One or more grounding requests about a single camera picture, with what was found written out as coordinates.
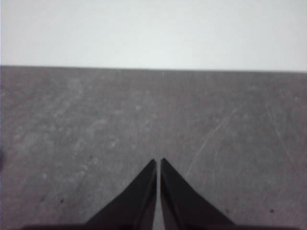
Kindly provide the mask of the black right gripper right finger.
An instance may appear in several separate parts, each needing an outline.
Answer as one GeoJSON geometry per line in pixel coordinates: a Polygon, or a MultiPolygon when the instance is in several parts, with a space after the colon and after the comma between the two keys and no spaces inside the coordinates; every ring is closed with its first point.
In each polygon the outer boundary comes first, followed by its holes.
{"type": "Polygon", "coordinates": [[[161,159],[160,197],[166,228],[221,228],[235,225],[199,195],[165,158],[161,159]]]}

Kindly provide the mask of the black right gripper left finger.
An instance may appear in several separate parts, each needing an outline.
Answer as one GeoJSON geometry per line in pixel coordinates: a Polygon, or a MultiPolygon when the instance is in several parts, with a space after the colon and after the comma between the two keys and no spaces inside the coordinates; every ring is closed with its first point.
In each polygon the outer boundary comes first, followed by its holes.
{"type": "Polygon", "coordinates": [[[128,187],[86,222],[88,227],[152,227],[157,163],[150,160],[128,187]]]}

